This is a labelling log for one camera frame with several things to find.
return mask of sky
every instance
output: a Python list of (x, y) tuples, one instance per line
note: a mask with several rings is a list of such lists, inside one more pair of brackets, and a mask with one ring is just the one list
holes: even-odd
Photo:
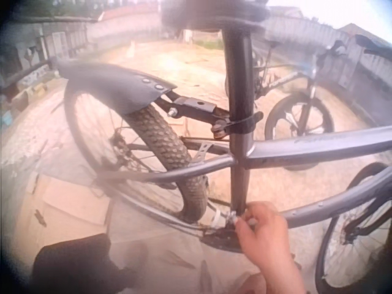
[(355, 23), (392, 43), (392, 0), (269, 0), (268, 5), (299, 7), (305, 17), (336, 29)]

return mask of bicycle seat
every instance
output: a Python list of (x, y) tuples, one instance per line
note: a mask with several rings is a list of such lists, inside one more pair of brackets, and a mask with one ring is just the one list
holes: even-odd
[(365, 54), (377, 55), (392, 61), (392, 46), (380, 44), (364, 35), (355, 35), (356, 43), (365, 48)]
[(168, 0), (162, 5), (162, 22), (177, 29), (260, 29), (269, 15), (266, 0)]

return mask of finger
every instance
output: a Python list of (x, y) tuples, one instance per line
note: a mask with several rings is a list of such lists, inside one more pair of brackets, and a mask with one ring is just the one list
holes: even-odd
[(251, 250), (256, 242), (256, 236), (247, 222), (240, 217), (237, 218), (235, 223), (235, 232), (237, 233), (239, 244), (241, 245), (242, 250)]
[(248, 203), (247, 210), (243, 214), (243, 219), (249, 220), (254, 218), (258, 222), (263, 222), (276, 213), (277, 209), (271, 202), (250, 202)]

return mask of rear wheel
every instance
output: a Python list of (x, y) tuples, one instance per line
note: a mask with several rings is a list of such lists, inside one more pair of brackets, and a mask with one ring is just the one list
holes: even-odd
[[(89, 92), (69, 82), (64, 108), (73, 138), (93, 170), (157, 173), (189, 164), (187, 148), (152, 105), (119, 115)], [(200, 176), (161, 185), (130, 180), (110, 184), (186, 222), (199, 220), (207, 206)]]
[[(363, 168), (348, 189), (385, 169), (381, 163)], [(318, 254), (315, 281), (319, 294), (389, 293), (392, 286), (392, 227), (390, 219), (392, 191), (378, 195), (331, 220)], [(347, 231), (349, 224), (360, 223)], [(368, 235), (357, 232), (373, 226)]]
[[(265, 122), (265, 140), (297, 137), (298, 121), (303, 108), (309, 103), (304, 93), (293, 93), (279, 101), (269, 113)], [(311, 101), (312, 107), (306, 125), (305, 135), (334, 132), (334, 124), (328, 109), (318, 98)], [(285, 167), (290, 171), (307, 170), (317, 164), (293, 165)]]

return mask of cardboard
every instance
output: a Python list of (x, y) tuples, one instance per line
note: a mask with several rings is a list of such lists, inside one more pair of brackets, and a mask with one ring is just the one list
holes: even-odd
[(109, 204), (88, 187), (32, 173), (13, 237), (14, 257), (32, 266), (44, 246), (106, 233)]

